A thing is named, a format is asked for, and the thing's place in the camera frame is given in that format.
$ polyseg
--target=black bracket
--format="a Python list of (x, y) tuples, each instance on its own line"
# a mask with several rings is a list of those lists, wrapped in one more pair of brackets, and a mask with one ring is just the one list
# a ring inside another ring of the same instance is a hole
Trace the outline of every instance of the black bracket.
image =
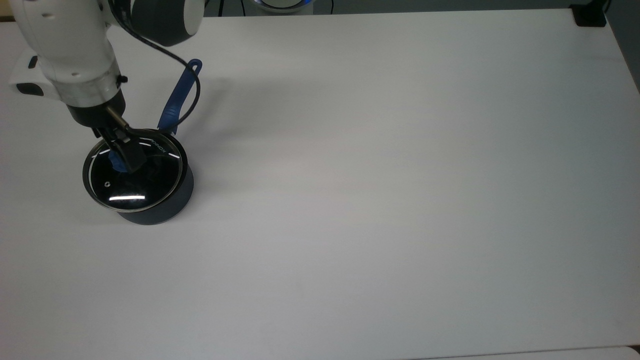
[(592, 0), (587, 5), (573, 4), (569, 8), (573, 11), (575, 24), (587, 28), (604, 28), (607, 18), (602, 8), (607, 0)]

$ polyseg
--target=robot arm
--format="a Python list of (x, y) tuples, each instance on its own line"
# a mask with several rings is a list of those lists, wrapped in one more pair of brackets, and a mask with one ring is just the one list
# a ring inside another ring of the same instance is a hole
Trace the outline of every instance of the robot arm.
[(204, 0), (10, 0), (10, 4), (24, 38), (37, 54), (25, 65), (37, 63), (52, 85), (41, 80), (42, 89), (37, 82), (15, 81), (15, 89), (59, 97), (72, 117), (112, 143), (127, 171), (134, 172), (144, 159), (137, 142), (129, 141), (130, 134), (113, 116), (114, 111), (119, 116), (124, 113), (120, 85), (126, 78), (107, 39), (107, 24), (122, 22), (138, 35), (174, 45), (197, 32)]

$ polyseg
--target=black pot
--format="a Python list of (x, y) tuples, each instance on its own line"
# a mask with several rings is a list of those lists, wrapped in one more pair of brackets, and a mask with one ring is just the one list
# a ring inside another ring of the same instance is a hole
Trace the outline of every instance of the black pot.
[(132, 174), (117, 171), (101, 140), (84, 161), (84, 188), (105, 208), (141, 225), (165, 222), (184, 208), (193, 174), (184, 149), (173, 136), (149, 131), (139, 143), (147, 161)]

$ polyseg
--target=white tabletop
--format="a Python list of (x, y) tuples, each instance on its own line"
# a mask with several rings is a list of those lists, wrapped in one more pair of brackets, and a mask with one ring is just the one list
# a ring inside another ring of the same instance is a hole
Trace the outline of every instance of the white tabletop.
[[(109, 30), (125, 117), (182, 69)], [(0, 82), (24, 48), (0, 24)], [(0, 358), (407, 359), (640, 343), (640, 96), (569, 10), (206, 19), (168, 223), (0, 87)]]
[(628, 347), (612, 347), (526, 352), (521, 354), (465, 356), (463, 360), (640, 360), (640, 355)]

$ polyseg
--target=black cable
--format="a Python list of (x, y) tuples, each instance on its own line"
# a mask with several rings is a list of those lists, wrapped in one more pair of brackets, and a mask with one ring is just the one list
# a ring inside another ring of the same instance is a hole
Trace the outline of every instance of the black cable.
[[(177, 56), (176, 54), (173, 54), (171, 51), (169, 51), (167, 49), (164, 49), (164, 48), (152, 43), (151, 41), (147, 40), (146, 38), (141, 37), (135, 31), (133, 31), (133, 29), (131, 29), (128, 25), (126, 25), (124, 23), (124, 21), (122, 20), (122, 18), (121, 18), (122, 14), (119, 13), (116, 10), (115, 5), (113, 4), (113, 0), (109, 0), (109, 9), (111, 10), (111, 13), (113, 14), (114, 18), (116, 19), (116, 21), (118, 22), (120, 27), (122, 29), (124, 29), (124, 31), (128, 32), (129, 35), (131, 35), (132, 37), (138, 39), (140, 42), (144, 43), (145, 45), (148, 45), (151, 48), (153, 48), (155, 50), (158, 50), (159, 52), (161, 52), (161, 53), (169, 56), (170, 58), (174, 59), (175, 61), (179, 62), (180, 64), (182, 64), (185, 67), (185, 69), (189, 69), (189, 71), (191, 72), (191, 75), (193, 75), (193, 79), (195, 80), (195, 83), (196, 83), (196, 94), (195, 94), (195, 96), (193, 98), (193, 101), (191, 102), (191, 106), (189, 106), (189, 108), (184, 113), (184, 115), (181, 116), (181, 118), (178, 119), (178, 122), (176, 122), (175, 125), (173, 125), (171, 128), (158, 129), (157, 130), (161, 134), (171, 133), (174, 128), (176, 128), (178, 125), (180, 125), (182, 122), (184, 122), (189, 117), (189, 115), (193, 112), (193, 109), (195, 109), (196, 105), (198, 104), (198, 100), (200, 99), (200, 79), (198, 79), (198, 74), (196, 74), (196, 72), (193, 70), (193, 67), (189, 66), (189, 64), (186, 61), (184, 61), (181, 57)], [(127, 130), (130, 133), (135, 133), (137, 129), (129, 128)]]

